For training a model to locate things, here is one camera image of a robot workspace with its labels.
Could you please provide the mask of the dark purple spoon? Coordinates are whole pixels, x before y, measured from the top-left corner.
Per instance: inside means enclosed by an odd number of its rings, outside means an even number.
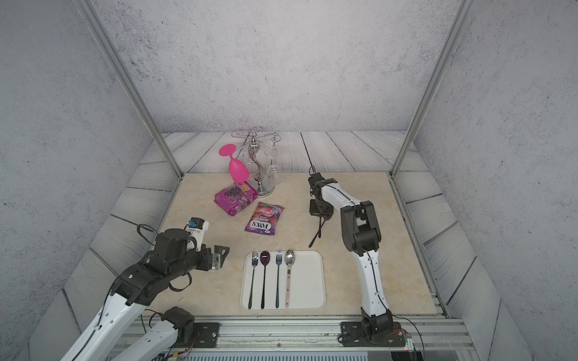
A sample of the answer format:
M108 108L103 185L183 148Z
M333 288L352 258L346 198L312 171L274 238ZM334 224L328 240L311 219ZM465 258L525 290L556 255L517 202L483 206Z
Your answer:
M309 243L308 248L312 248L313 245L314 245L314 243L315 243L315 241L316 241L317 239L319 239L319 237L317 236L318 231L316 232L316 234L314 235L313 239L312 239L311 242Z
M266 305L266 268L271 260L269 251L262 251L260 253L260 263L263 266L263 287L261 293L260 308L265 309Z

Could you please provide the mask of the rainbow green fork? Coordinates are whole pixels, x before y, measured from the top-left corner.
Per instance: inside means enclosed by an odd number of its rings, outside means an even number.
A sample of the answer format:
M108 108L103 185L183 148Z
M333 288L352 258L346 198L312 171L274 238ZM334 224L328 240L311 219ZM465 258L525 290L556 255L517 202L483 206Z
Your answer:
M248 298L248 309L252 309L253 305L253 292L254 292L254 274L259 263L259 254L257 251L253 251L251 254L251 266L252 266L252 274L251 274L251 288L249 290L249 298Z

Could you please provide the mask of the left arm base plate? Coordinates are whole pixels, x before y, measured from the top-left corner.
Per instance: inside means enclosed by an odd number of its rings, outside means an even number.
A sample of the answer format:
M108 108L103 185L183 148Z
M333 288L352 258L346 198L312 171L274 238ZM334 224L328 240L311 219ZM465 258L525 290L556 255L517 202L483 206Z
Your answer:
M178 328L173 347L177 348L215 348L218 342L220 323L190 322Z

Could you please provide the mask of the white rectangular tray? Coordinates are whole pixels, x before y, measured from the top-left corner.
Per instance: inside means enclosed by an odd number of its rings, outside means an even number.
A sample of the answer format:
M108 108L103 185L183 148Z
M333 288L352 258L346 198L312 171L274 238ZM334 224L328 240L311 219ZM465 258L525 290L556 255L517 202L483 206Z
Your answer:
M275 287L277 266L276 251L269 251L271 260L266 268L266 305L260 308L263 287L263 266L259 263L254 274L254 292L252 309L248 309L249 290L251 288L251 254L245 258L240 296L241 307L246 311L305 311L319 310L325 306L325 277L322 256L317 251L294 251L295 262L291 268L291 300L289 308L284 306L286 292L287 266L284 261L280 268L280 307L275 307Z

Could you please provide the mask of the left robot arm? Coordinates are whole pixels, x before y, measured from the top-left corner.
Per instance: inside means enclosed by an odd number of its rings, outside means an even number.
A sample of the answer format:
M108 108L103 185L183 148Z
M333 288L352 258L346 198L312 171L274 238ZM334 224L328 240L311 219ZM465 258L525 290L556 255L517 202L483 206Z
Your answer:
M177 291L172 281L189 277L193 270L216 271L230 249L201 244L199 229L169 229L157 235L154 247L138 263L128 267L111 285L102 308L90 326L63 356L64 360L104 360L135 319L165 290ZM164 311L149 331L116 358L153 360L179 356L180 348L215 347L218 323L195 322L194 316L178 306Z

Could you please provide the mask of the silver spoon pink handle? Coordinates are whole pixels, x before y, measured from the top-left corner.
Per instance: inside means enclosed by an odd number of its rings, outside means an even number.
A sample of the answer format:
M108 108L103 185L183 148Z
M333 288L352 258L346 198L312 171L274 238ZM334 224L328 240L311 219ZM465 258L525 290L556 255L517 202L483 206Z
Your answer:
M286 292L285 292L285 302L284 306L289 308L291 300L291 268L295 262L295 255L293 250L288 250L284 257L285 264L287 266L287 276L286 276Z

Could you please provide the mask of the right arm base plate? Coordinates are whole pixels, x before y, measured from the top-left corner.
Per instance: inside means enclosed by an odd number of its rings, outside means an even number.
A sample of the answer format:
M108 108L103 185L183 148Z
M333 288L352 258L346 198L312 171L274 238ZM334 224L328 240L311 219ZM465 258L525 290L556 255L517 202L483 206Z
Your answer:
M342 322L338 343L344 347L407 347L406 333L398 322L385 330L371 329L361 322Z

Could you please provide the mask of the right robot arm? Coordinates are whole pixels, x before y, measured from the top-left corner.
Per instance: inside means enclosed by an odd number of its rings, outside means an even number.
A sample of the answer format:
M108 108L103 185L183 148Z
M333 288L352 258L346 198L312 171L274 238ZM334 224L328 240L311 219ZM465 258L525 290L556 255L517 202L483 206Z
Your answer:
M382 234L372 202L348 194L333 178L313 173L308 178L310 214L331 218L340 213L343 244L354 255L361 282L361 326L366 338L394 332L393 315L386 302L379 272Z

